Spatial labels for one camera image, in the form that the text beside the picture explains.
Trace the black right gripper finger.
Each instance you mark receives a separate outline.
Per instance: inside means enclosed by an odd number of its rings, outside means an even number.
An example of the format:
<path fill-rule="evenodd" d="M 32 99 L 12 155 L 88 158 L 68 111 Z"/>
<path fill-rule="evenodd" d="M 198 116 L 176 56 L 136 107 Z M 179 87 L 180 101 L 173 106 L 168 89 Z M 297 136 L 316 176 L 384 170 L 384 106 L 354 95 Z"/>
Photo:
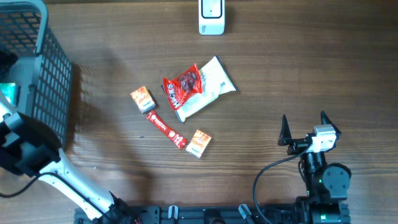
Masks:
<path fill-rule="evenodd" d="M 341 135 L 341 131 L 331 122 L 331 120 L 329 119 L 329 117 L 326 115 L 326 113 L 324 111 L 321 111 L 320 116 L 321 116 L 322 124 L 332 125 L 335 130 L 336 135 L 337 136 Z"/>
<path fill-rule="evenodd" d="M 282 126 L 277 144 L 279 146 L 288 146 L 292 144 L 292 135 L 290 133 L 289 124 L 285 114 L 282 116 Z"/>

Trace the orange small box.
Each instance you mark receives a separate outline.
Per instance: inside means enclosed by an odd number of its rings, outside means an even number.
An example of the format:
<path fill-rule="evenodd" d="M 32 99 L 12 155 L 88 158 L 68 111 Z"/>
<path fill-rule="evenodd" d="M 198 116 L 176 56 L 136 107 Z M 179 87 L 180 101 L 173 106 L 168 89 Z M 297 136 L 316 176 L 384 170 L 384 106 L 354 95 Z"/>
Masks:
<path fill-rule="evenodd" d="M 201 158 L 210 141 L 211 136 L 197 129 L 185 150 L 195 157 Z"/>
<path fill-rule="evenodd" d="M 130 93 L 131 98 L 141 113 L 146 113 L 155 108 L 155 101 L 145 86 Z"/>

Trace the white cream snack bag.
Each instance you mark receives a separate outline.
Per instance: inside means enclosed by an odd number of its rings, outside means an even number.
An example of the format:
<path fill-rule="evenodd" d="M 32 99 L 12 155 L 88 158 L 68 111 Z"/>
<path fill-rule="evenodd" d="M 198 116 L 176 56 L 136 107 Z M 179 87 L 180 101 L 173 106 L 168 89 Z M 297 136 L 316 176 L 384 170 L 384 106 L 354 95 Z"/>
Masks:
<path fill-rule="evenodd" d="M 193 95 L 179 110 L 175 111 L 180 122 L 215 101 L 220 95 L 236 91 L 238 88 L 224 70 L 219 56 L 214 56 L 199 69 L 203 93 Z"/>

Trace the red stick sachet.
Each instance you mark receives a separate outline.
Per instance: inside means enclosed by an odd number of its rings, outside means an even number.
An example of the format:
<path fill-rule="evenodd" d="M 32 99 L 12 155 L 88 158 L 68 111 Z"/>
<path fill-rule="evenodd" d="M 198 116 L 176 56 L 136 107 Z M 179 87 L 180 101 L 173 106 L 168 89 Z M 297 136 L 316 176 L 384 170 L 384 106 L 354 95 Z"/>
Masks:
<path fill-rule="evenodd" d="M 183 149 L 187 144 L 187 140 L 181 134 L 166 125 L 154 110 L 148 113 L 146 119 L 168 137 L 179 149 Z"/>

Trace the red candy bag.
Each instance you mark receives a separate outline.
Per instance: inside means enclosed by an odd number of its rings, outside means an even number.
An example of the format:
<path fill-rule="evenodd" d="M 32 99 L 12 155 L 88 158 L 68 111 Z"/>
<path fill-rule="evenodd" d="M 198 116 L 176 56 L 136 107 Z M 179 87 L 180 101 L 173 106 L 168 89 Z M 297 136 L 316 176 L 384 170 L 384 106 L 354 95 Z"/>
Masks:
<path fill-rule="evenodd" d="M 193 95 L 203 93 L 201 75 L 195 63 L 173 80 L 163 77 L 162 84 L 174 111 L 179 110 Z"/>

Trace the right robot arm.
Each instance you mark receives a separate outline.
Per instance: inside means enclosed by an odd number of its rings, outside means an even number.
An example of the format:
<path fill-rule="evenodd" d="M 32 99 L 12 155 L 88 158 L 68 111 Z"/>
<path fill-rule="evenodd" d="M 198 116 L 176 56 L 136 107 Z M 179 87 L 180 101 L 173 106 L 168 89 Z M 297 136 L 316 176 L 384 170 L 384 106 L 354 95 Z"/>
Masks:
<path fill-rule="evenodd" d="M 321 124 L 304 138 L 294 139 L 286 116 L 278 140 L 279 146 L 287 146 L 289 156 L 299 156 L 299 172 L 305 183 L 307 195 L 297 197 L 294 203 L 296 223 L 351 222 L 347 198 L 351 170 L 340 163 L 327 163 L 325 154 L 336 147 L 341 131 L 321 112 Z"/>

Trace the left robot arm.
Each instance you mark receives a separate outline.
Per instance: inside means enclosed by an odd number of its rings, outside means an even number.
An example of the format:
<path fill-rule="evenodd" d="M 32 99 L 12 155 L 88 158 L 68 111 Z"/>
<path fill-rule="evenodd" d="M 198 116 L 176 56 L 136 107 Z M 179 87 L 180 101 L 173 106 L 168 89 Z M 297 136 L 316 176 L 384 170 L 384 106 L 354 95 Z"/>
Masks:
<path fill-rule="evenodd" d="M 134 223 L 136 214 L 120 198 L 107 192 L 65 155 L 49 125 L 19 112 L 1 97 L 1 167 L 15 175 L 41 180 L 74 201 L 93 223 Z"/>

